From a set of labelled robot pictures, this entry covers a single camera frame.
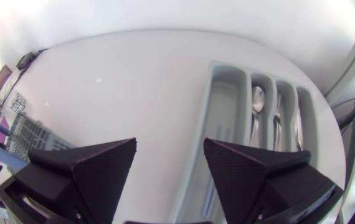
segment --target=kitchen counter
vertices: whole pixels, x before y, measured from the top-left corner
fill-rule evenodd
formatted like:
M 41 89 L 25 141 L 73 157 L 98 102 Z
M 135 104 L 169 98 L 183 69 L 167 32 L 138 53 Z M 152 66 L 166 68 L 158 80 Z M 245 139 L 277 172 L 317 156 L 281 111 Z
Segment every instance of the kitchen counter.
M 310 90 L 320 149 L 315 168 L 343 189 L 343 142 L 322 94 L 289 60 L 245 39 L 155 30 L 77 40 L 42 53 L 14 91 L 26 98 L 30 117 L 78 147 L 136 137 L 137 153 L 114 223 L 168 222 L 179 210 L 176 200 L 215 60 L 272 73 Z M 325 223 L 335 221 L 340 204 Z

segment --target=cutlery tray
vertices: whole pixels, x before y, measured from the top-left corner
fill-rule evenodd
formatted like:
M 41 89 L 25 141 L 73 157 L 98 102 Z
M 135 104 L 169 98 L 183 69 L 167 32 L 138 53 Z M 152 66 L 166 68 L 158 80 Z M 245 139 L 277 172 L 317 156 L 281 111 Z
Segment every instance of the cutlery tray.
M 189 167 L 181 186 L 182 197 L 175 205 L 178 212 L 172 222 L 222 223 L 224 214 L 217 194 L 212 193 L 212 178 L 202 143 L 204 138 L 249 146 L 252 131 L 252 86 L 265 94 L 258 117 L 259 148 L 273 150 L 273 119 L 280 94 L 281 149 L 298 150 L 295 125 L 300 113 L 302 148 L 312 153 L 315 166 L 318 152 L 315 107 L 310 92 L 303 86 L 279 76 L 226 63 L 213 63 L 209 71 L 198 119 L 196 138 Z

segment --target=spoon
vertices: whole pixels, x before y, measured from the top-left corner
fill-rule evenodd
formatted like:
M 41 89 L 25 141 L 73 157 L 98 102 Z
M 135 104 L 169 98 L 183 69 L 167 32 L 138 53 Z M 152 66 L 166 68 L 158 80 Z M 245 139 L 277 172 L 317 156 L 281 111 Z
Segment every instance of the spoon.
M 253 128 L 250 138 L 251 147 L 259 147 L 259 116 L 265 106 L 265 93 L 259 86 L 252 87 L 252 119 Z
M 281 124 L 281 114 L 280 114 L 280 103 L 282 100 L 281 94 L 277 95 L 277 106 L 276 106 L 276 113 L 275 117 L 273 119 L 273 125 L 274 125 L 274 130 L 275 130 L 275 145 L 274 145 L 274 151 L 281 151 L 280 149 L 280 138 L 282 135 L 282 124 Z
M 303 132 L 302 132 L 302 119 L 301 111 L 298 107 L 298 112 L 296 114 L 296 124 L 295 124 L 295 137 L 296 137 L 296 148 L 298 151 L 303 150 Z

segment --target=dish rack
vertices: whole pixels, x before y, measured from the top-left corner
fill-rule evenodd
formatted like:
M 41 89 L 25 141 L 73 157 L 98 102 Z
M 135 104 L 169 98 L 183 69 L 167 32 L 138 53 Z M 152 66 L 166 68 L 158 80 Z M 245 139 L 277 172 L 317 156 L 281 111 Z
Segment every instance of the dish rack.
M 311 152 L 310 164 L 316 167 L 318 156 L 316 111 L 307 88 L 271 73 L 226 63 L 213 63 L 201 104 L 197 136 L 185 179 L 174 205 L 175 213 L 171 217 L 171 222 L 225 222 L 202 143 L 204 138 L 208 137 L 250 145 L 253 86 L 259 86 L 265 95 L 263 110 L 258 116 L 258 147 L 268 150 L 275 147 L 273 122 L 279 96 L 282 151 L 298 151 L 296 128 L 299 125 L 302 130 L 301 148 Z
M 0 132 L 8 137 L 6 148 L 0 148 L 0 161 L 15 174 L 29 162 L 28 152 L 31 149 L 63 150 L 75 146 L 58 137 L 40 121 L 34 121 L 25 112 L 17 114 L 11 130 L 0 125 Z

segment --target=white table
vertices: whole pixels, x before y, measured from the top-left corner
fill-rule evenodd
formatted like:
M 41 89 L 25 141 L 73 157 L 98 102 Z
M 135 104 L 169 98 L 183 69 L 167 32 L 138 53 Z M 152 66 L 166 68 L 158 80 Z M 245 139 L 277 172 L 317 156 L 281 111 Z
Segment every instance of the white table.
M 316 103 L 322 149 L 316 168 L 344 187 L 341 134 L 322 94 L 290 61 L 245 39 L 164 30 L 78 40 L 40 55 L 16 91 L 27 99 L 32 118 L 76 146 L 136 137 L 137 153 L 114 223 L 162 223 L 174 212 L 213 60 L 307 86 Z M 335 221 L 340 204 L 325 223 Z

